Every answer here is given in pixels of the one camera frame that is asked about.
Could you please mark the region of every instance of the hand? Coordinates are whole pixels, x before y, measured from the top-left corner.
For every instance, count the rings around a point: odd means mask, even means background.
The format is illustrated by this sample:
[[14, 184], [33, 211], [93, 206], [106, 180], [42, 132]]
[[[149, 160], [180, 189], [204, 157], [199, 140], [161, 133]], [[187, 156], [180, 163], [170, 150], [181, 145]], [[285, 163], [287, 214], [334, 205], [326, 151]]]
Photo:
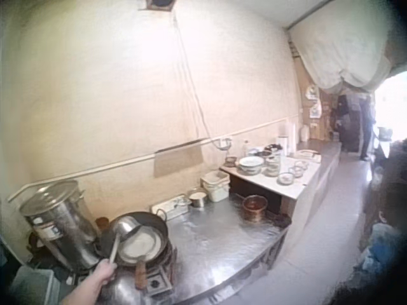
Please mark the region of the hand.
[[113, 277], [113, 273], [116, 268], [117, 264], [111, 264], [108, 259], [103, 259], [97, 265], [92, 276], [94, 276], [99, 283], [105, 285]]

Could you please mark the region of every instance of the bottle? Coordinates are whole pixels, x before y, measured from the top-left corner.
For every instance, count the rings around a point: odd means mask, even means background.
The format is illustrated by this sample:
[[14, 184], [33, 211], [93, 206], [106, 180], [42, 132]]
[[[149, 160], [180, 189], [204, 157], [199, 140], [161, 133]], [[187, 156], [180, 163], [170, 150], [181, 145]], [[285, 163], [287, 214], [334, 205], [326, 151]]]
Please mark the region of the bottle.
[[247, 157], [249, 155], [249, 141], [244, 140], [243, 146], [242, 146], [242, 158]]

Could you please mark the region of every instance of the copper pot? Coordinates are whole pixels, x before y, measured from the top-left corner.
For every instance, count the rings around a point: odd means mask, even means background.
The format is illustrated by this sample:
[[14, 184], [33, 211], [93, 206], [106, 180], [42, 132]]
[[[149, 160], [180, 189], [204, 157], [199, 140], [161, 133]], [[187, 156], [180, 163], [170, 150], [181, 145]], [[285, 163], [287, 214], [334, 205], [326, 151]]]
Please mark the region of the copper pot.
[[263, 220], [265, 218], [267, 205], [267, 199], [262, 196], [252, 195], [246, 197], [242, 203], [243, 218], [251, 222]]

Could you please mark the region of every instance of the stainless steel pot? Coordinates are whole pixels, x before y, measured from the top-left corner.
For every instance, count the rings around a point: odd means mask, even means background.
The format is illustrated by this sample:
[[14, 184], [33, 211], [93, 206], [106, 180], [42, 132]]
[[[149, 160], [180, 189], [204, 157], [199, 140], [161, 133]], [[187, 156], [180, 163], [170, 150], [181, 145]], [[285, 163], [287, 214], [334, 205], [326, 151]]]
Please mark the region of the stainless steel pot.
[[78, 182], [43, 187], [20, 207], [20, 213], [51, 253], [77, 273], [99, 261], [93, 245], [99, 235]]

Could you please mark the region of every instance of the beige wall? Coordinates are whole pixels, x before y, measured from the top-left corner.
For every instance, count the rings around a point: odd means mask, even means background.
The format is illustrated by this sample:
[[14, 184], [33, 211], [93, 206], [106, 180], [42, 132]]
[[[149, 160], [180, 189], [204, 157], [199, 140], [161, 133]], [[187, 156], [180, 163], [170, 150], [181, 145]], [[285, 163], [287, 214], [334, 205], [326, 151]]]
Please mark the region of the beige wall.
[[[10, 180], [24, 184], [298, 114], [286, 33], [228, 1], [50, 1], [26, 6], [3, 52], [1, 137]], [[240, 154], [279, 124], [233, 139]], [[211, 144], [82, 177], [94, 216], [175, 196], [224, 160]]]

